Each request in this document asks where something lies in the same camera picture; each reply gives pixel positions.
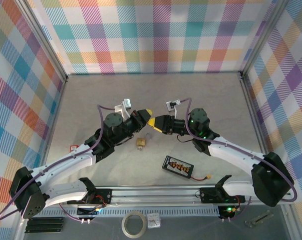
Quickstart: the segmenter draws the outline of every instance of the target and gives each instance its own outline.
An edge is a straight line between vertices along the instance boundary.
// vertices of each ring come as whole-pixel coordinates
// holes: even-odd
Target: circuit board
[[[165,169],[187,179],[191,178],[193,168],[194,165],[178,160],[171,156],[166,156],[162,166],[162,169]]]

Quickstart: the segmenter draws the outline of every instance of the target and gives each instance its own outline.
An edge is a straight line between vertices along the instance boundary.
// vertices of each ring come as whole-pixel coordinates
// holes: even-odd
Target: plaid wall
[[[302,0],[289,2],[249,78],[269,150],[295,179],[302,221]]]
[[[69,73],[112,74],[238,71],[276,1],[29,3]]]
[[[14,0],[0,0],[0,210],[16,170],[42,158],[61,86]],[[0,222],[0,240],[10,227]]]

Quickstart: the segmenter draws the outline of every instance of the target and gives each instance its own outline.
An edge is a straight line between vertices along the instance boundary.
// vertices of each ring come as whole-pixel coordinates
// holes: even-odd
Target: plaid backdrop
[[[271,151],[295,179],[302,221],[302,0],[291,0],[249,73]]]
[[[29,0],[70,73],[238,71],[277,0]]]
[[[61,86],[14,0],[0,0],[0,210],[16,170],[42,158]],[[9,234],[0,222],[0,240]]]

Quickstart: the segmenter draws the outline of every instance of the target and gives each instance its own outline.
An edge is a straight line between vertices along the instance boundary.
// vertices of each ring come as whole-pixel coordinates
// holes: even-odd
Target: clock face
[[[159,228],[161,226],[160,214],[151,213],[147,215],[147,226],[150,229]]]

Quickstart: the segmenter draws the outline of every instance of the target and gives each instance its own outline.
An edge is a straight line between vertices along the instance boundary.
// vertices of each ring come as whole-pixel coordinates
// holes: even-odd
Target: tape roll
[[[142,219],[142,222],[143,222],[143,226],[142,226],[141,231],[138,234],[135,234],[135,235],[132,235],[131,233],[129,233],[129,231],[126,228],[127,221],[129,219],[129,217],[132,216],[132,215],[139,216]],[[146,217],[139,211],[129,212],[127,215],[125,215],[125,217],[122,220],[122,231],[128,238],[131,238],[131,239],[133,239],[133,238],[137,239],[137,238],[141,237],[146,231],[146,226],[147,226]]]

